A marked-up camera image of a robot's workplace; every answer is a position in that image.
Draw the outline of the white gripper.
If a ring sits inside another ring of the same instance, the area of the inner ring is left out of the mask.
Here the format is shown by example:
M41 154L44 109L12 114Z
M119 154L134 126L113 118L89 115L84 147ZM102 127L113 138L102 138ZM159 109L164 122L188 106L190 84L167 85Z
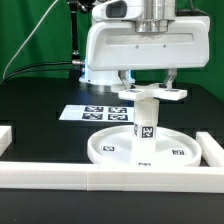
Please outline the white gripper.
M162 83L171 89L176 68L204 67L209 61L210 19L178 17L164 33L137 33L133 22L99 22L87 38L86 63L91 70L120 70L118 76L130 89L125 70L168 69Z

